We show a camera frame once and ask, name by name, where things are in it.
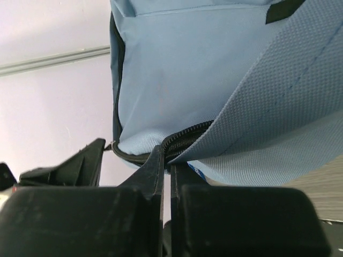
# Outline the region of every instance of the gray strip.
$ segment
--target gray strip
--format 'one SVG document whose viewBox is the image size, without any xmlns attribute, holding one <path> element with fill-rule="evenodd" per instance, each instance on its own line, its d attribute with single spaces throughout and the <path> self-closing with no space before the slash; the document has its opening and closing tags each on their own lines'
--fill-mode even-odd
<svg viewBox="0 0 343 257">
<path fill-rule="evenodd" d="M 6 64 L 0 66 L 0 77 L 42 69 L 60 64 L 82 61 L 85 59 L 95 58 L 110 53 L 110 47 L 97 47 L 81 51 L 69 52 L 66 54 L 53 55 L 38 59 L 31 59 L 25 62 Z"/>
</svg>

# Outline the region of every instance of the zipper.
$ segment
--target zipper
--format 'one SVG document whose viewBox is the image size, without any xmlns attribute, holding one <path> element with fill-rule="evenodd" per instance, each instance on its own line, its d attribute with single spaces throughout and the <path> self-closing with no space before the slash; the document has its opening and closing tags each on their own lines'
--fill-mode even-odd
<svg viewBox="0 0 343 257">
<path fill-rule="evenodd" d="M 114 29 L 114 35 L 117 39 L 118 44 L 118 91 L 116 96 L 116 102 L 114 107 L 114 118 L 116 119 L 117 125 L 117 140 L 113 141 L 110 145 L 112 151 L 120 158 L 136 164 L 138 166 L 143 165 L 146 160 L 148 159 L 150 153 L 141 154 L 141 155 L 131 155 L 122 152 L 119 147 L 119 138 L 123 131 L 122 125 L 120 124 L 119 120 L 119 113 L 118 113 L 118 103 L 119 103 L 119 94 L 123 79 L 123 64 L 125 58 L 125 43 L 118 28 L 115 24 L 115 20 L 113 14 L 111 14 L 111 25 Z M 166 163 L 171 161 L 172 159 L 176 158 L 180 154 L 182 154 L 188 147 L 190 147 L 212 124 L 212 120 L 208 122 L 203 122 L 191 127 L 188 127 L 180 132 L 172 134 L 164 139 L 161 144 L 162 151 L 165 154 L 165 161 Z"/>
</svg>

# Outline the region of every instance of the wooden floor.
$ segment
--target wooden floor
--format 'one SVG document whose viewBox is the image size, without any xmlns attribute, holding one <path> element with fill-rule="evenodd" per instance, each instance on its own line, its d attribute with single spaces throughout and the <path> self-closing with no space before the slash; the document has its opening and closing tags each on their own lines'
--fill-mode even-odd
<svg viewBox="0 0 343 257">
<path fill-rule="evenodd" d="M 222 185 L 209 179 L 211 185 Z M 284 186 L 304 191 L 322 219 L 343 221 L 343 155 Z"/>
</svg>

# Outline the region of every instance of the white surface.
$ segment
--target white surface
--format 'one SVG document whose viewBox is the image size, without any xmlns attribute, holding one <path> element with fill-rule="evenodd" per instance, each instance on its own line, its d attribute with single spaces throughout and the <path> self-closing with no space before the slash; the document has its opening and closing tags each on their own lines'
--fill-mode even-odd
<svg viewBox="0 0 343 257">
<path fill-rule="evenodd" d="M 16 178 L 37 166 L 57 165 L 101 137 L 112 139 L 110 57 L 0 78 L 0 162 Z M 101 185 L 117 185 L 128 168 L 104 154 Z"/>
<path fill-rule="evenodd" d="M 109 45 L 109 0 L 0 0 L 0 65 Z"/>
</svg>

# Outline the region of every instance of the blue bag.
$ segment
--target blue bag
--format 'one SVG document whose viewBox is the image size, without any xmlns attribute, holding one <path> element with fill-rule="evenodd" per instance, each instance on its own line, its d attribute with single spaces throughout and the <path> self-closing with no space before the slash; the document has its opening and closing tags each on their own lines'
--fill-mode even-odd
<svg viewBox="0 0 343 257">
<path fill-rule="evenodd" d="M 113 151 L 228 185 L 343 153 L 342 0 L 111 0 Z"/>
</svg>

